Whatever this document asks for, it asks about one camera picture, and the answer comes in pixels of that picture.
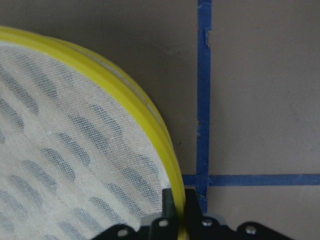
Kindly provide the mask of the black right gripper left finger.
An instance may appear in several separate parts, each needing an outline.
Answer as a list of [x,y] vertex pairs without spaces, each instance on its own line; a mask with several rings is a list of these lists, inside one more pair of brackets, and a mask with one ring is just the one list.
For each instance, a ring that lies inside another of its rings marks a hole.
[[178,225],[178,215],[171,188],[165,188],[162,190],[161,217],[168,222],[170,227],[176,227]]

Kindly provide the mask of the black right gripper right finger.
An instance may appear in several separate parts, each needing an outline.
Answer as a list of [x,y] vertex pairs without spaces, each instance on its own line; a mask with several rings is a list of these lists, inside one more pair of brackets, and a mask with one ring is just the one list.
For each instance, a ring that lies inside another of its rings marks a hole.
[[185,223],[187,225],[200,225],[202,211],[194,189],[185,190]]

